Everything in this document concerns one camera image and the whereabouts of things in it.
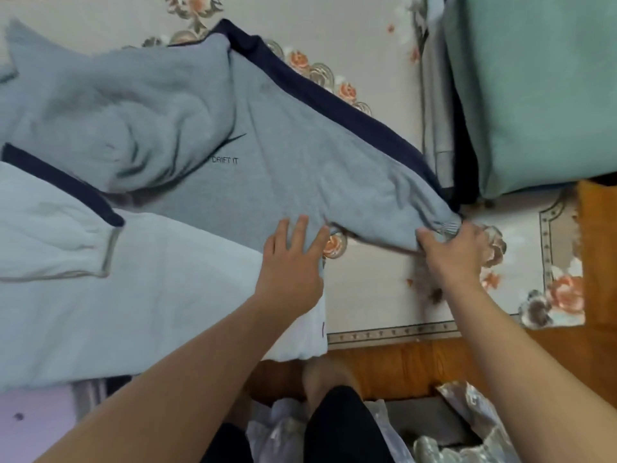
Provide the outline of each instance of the floral rug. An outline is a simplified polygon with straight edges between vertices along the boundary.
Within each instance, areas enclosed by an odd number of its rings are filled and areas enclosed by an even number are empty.
[[[2,0],[11,17],[84,53],[202,38],[222,17],[266,39],[300,75],[420,148],[420,53],[414,0]],[[0,62],[8,60],[0,44]],[[508,195],[466,209],[492,241],[485,289],[530,328],[584,323],[572,189]],[[417,256],[339,234],[326,251],[332,348],[458,335]]]

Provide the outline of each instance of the wooden floor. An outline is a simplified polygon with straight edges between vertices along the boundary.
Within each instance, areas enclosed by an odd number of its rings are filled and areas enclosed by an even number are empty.
[[[587,323],[530,335],[570,372],[617,407],[617,187],[579,184]],[[336,350],[355,371],[367,398],[433,395],[435,385],[466,380],[490,396],[462,338]],[[302,397],[299,361],[266,361],[249,379],[252,396],[271,403]]]

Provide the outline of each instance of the navy blue trim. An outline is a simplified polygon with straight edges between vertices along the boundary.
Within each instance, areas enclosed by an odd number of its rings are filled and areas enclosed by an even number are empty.
[[[422,153],[386,125],[350,106],[310,79],[298,75],[268,48],[261,37],[248,35],[231,21],[221,20],[210,33],[227,37],[232,49],[266,73],[283,91],[410,168],[444,198],[441,185]]]
[[[45,182],[59,188],[84,203],[97,213],[107,224],[114,227],[124,226],[124,218],[113,212],[112,207],[99,194],[96,188],[82,182],[37,157],[28,154],[12,144],[5,144],[2,152],[2,161],[45,180]]]

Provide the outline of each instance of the teal cloth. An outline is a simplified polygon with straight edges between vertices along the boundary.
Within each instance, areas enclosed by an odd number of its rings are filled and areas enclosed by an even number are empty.
[[[480,193],[617,170],[617,0],[448,0]]]

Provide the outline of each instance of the hand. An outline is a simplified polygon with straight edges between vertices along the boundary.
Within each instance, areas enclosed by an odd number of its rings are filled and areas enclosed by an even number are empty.
[[[464,221],[457,236],[445,244],[438,242],[424,227],[416,231],[416,237],[426,252],[431,274],[443,290],[460,285],[479,285],[484,254],[489,245],[482,229]]]
[[[322,227],[304,253],[308,224],[308,216],[298,218],[288,249],[289,218],[279,222],[276,232],[266,240],[264,262],[255,288],[256,297],[290,313],[294,319],[311,310],[323,294],[319,264],[330,229],[328,226]]]

